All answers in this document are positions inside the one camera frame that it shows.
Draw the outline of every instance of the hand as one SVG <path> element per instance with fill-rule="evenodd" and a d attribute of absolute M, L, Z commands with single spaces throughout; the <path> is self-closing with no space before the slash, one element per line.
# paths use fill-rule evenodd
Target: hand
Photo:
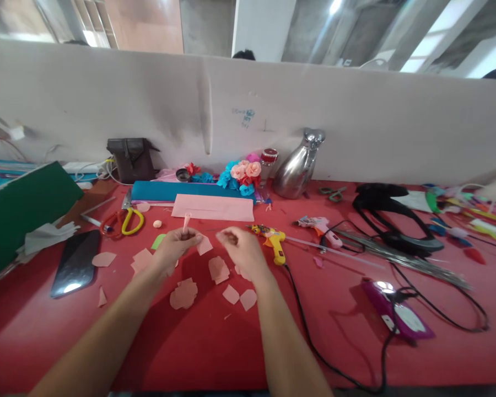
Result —
<path fill-rule="evenodd" d="M 254 285 L 273 278 L 255 235 L 238 227 L 229 227 L 217 233 L 217 239 L 233 263 L 250 276 Z"/>
<path fill-rule="evenodd" d="M 200 243 L 202 238 L 202 234 L 193 228 L 187 228 L 186 234 L 182 233 L 182 228 L 171 230 L 154 253 L 151 267 L 162 275 L 170 276 L 176 261 L 185 255 L 189 248 Z"/>

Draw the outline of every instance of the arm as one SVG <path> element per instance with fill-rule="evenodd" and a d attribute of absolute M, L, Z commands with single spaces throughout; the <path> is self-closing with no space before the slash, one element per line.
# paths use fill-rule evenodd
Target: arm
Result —
<path fill-rule="evenodd" d="M 331 388 L 266 264 L 257 238 L 235 227 L 218 233 L 217 238 L 254 283 L 270 394 L 332 397 Z"/>
<path fill-rule="evenodd" d="M 169 232 L 153 261 L 137 274 L 116 302 L 37 384 L 30 396 L 106 396 L 141 323 L 176 260 L 202 236 L 189 229 Z"/>

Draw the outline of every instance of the brown leather bag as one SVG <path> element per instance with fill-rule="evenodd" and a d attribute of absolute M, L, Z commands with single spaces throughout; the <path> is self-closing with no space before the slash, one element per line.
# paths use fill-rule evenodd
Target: brown leather bag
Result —
<path fill-rule="evenodd" d="M 116 159 L 120 182 L 134 183 L 137 180 L 151 180 L 156 176 L 150 150 L 159 152 L 146 138 L 109 139 L 106 149 Z"/>

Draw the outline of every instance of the red lid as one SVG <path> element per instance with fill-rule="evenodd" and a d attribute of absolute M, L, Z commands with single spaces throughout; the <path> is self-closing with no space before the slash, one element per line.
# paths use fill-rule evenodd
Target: red lid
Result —
<path fill-rule="evenodd" d="M 261 160 L 266 163 L 274 163 L 278 156 L 279 152 L 277 150 L 268 148 L 263 150 L 263 153 L 261 153 Z"/>

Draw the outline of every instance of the black phone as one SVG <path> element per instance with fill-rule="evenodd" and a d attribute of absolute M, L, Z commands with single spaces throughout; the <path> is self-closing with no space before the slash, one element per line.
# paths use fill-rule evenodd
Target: black phone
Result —
<path fill-rule="evenodd" d="M 62 252 L 50 296 L 58 298 L 86 287 L 92 282 L 95 266 L 92 259 L 98 254 L 101 233 L 98 229 L 70 237 Z"/>

